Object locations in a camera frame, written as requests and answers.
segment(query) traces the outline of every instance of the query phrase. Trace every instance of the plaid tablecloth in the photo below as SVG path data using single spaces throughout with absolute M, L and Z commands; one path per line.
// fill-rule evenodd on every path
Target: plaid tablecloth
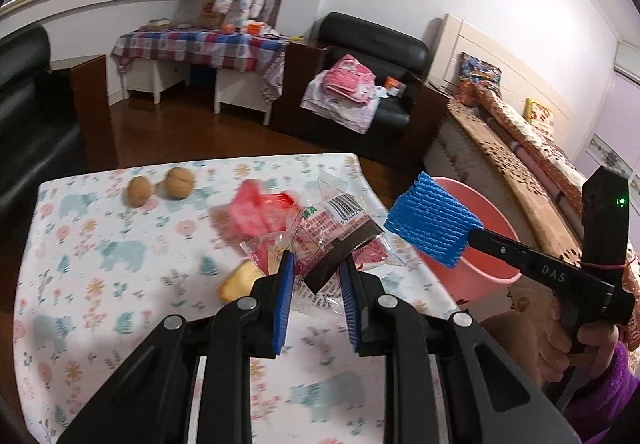
M 259 38 L 250 34 L 220 34 L 205 29 L 168 29 L 158 32 L 136 30 L 118 38 L 112 54 L 119 58 L 120 72 L 129 70 L 132 59 L 158 59 L 205 64 L 239 72 L 266 75 L 284 51 L 287 40 Z M 282 94 L 273 81 L 282 80 L 283 62 L 274 63 L 277 74 L 265 79 L 263 96 L 268 101 Z

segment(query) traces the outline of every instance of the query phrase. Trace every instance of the barcode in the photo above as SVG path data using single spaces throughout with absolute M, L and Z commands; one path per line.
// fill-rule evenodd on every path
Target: barcode
M 334 199 L 327 200 L 326 205 L 334 213 L 336 220 L 340 223 L 347 223 L 351 218 L 362 212 L 362 207 L 351 195 L 338 195 Z

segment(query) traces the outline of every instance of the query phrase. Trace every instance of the white tablecloth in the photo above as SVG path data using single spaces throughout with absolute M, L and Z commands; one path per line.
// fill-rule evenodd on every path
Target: white tablecloth
M 139 209 L 123 203 L 129 179 L 145 175 L 159 182 L 175 165 L 92 173 L 40 186 L 14 313 L 18 390 L 39 442 L 54 443 L 166 315 L 180 313 L 191 320 L 220 309 L 216 291 L 244 258 L 225 207 L 242 180 L 260 178 L 272 191 L 300 193 L 317 188 L 319 172 L 326 171 L 347 183 L 349 193 L 360 195 L 380 225 L 385 219 L 386 210 L 354 155 L 180 165 L 196 174 L 190 197 L 168 202 L 153 196 Z M 372 271 L 386 290 L 430 315 L 445 317 L 455 310 L 413 250 L 395 236 L 390 239 L 407 267 Z M 305 396 L 309 385 L 339 389 L 345 381 L 362 385 L 362 401 L 338 394 L 334 406 L 322 407 Z M 254 442 L 380 444 L 383 384 L 383 358 L 358 358 L 343 322 L 292 312 L 283 354 L 251 362 Z

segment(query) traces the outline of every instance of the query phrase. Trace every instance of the pink quilted jacket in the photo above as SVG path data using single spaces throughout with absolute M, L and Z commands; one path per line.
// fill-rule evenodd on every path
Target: pink quilted jacket
M 358 103 L 369 102 L 376 76 L 364 64 L 350 55 L 336 62 L 322 80 L 322 89 L 338 97 Z

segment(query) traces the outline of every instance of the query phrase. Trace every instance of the metal bolt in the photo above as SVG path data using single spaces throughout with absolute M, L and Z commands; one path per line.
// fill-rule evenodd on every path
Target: metal bolt
M 459 327 L 470 327 L 473 323 L 473 318 L 466 312 L 458 312 L 453 314 L 453 322 Z
M 245 296 L 238 300 L 238 308 L 240 310 L 253 310 L 257 307 L 258 302 L 251 296 Z
M 180 316 L 167 316 L 162 324 L 167 330 L 177 330 L 182 326 L 182 318 Z
M 378 298 L 378 305 L 385 309 L 396 308 L 398 306 L 398 298 L 389 296 L 389 294 L 382 295 Z

